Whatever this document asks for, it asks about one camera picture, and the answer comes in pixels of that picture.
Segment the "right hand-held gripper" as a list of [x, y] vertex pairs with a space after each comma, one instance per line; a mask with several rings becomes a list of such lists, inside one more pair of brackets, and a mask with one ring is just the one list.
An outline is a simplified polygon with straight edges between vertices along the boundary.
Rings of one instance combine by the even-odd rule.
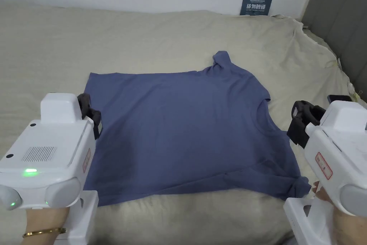
[[[287, 136], [334, 203], [350, 216], [367, 216], [367, 111], [335, 100], [327, 109], [296, 101]], [[288, 198], [285, 214], [298, 245], [331, 245], [333, 205], [318, 198]]]

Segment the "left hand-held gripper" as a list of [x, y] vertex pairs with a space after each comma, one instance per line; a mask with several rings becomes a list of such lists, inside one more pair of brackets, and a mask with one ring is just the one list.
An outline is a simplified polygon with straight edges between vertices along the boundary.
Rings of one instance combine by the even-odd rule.
[[0, 161], [0, 198], [7, 210], [69, 207], [57, 241], [89, 241], [99, 202], [84, 190], [103, 131], [90, 95], [48, 93], [33, 120]]

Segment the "person's left hand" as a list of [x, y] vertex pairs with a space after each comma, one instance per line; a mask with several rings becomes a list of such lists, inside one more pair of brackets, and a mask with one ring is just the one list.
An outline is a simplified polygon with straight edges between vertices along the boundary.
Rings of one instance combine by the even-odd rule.
[[68, 217], [70, 208], [27, 209], [26, 232], [62, 228]]

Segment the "person's right hand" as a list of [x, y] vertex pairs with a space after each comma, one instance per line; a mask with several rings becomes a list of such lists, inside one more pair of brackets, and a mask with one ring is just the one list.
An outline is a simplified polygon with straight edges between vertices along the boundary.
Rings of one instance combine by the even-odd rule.
[[333, 205], [333, 245], [366, 245], [367, 244], [367, 218], [350, 216], [340, 211], [332, 202], [325, 189], [318, 190], [319, 181], [313, 183], [312, 192], [323, 201]]

